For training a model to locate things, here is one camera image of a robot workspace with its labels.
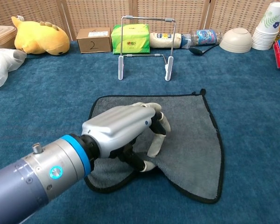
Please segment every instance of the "stack of paper cups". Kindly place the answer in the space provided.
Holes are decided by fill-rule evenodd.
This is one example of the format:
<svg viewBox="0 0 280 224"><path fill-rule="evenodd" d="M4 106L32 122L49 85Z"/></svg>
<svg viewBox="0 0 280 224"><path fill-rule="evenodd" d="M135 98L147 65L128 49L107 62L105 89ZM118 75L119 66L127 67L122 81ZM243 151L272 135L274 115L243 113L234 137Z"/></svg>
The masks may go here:
<svg viewBox="0 0 280 224"><path fill-rule="evenodd" d="M255 29L252 36L252 48L269 50L279 32L280 27L280 2L269 5L266 13Z"/></svg>

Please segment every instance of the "plush dinosaur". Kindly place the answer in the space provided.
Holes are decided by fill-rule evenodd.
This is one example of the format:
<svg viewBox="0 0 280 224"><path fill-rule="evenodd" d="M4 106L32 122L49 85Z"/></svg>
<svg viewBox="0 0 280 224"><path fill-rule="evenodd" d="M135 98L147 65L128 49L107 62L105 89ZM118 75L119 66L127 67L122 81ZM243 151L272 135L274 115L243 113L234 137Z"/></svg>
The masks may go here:
<svg viewBox="0 0 280 224"><path fill-rule="evenodd" d="M69 37L58 26L43 21L20 21L14 16L11 19L18 29L14 41L16 49L27 54L48 52L51 55L61 55L70 49Z"/></svg>

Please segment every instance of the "robotic arm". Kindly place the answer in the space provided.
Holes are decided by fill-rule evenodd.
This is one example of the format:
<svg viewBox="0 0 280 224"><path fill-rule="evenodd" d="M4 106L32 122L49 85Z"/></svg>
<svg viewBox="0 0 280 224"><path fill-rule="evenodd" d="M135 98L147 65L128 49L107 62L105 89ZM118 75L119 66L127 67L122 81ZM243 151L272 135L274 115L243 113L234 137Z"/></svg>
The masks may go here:
<svg viewBox="0 0 280 224"><path fill-rule="evenodd" d="M154 164L133 152L136 138L150 128L148 156L158 154L170 125L156 103L116 106L86 121L81 136L64 135L0 170L0 224L19 224L94 169L97 158L116 158L140 172Z"/></svg>

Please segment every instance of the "woven partition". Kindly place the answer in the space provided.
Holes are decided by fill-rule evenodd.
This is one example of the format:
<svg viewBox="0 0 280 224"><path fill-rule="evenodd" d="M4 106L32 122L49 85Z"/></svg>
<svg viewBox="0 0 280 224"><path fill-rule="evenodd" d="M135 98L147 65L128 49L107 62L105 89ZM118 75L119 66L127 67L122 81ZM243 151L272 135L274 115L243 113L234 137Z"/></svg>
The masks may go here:
<svg viewBox="0 0 280 224"><path fill-rule="evenodd" d="M81 28L113 28L129 15L128 0L66 0L66 4L75 37Z"/></svg>
<svg viewBox="0 0 280 224"><path fill-rule="evenodd" d="M199 29L202 22L204 0L138 0L138 16L170 17L176 20L176 32L188 33ZM150 32L172 33L173 24L162 21L139 20L148 23Z"/></svg>
<svg viewBox="0 0 280 224"><path fill-rule="evenodd" d="M212 0L214 5L213 11L209 13L209 27L224 32L235 27L242 27L253 34L271 2L274 1Z"/></svg>
<svg viewBox="0 0 280 224"><path fill-rule="evenodd" d="M0 0L0 25L12 26L10 17L21 15L26 21L49 21L67 31L57 3L55 0Z"/></svg>

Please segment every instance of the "gray towel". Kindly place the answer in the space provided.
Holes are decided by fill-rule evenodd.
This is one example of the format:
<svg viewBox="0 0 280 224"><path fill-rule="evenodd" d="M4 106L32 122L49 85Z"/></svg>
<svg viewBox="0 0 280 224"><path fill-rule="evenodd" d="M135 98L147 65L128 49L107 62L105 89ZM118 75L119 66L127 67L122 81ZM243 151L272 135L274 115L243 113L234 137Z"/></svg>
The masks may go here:
<svg viewBox="0 0 280 224"><path fill-rule="evenodd" d="M170 182L191 199L215 203L222 191L224 154L219 130L204 97L199 94L177 96L105 96L94 103L94 117L118 105L155 102L162 106L171 132L167 134L159 154L150 158L147 151L154 133L148 128L133 146L142 159L151 161ZM97 159L94 170L85 178L96 192L110 193L128 184L141 173L116 159Z"/></svg>

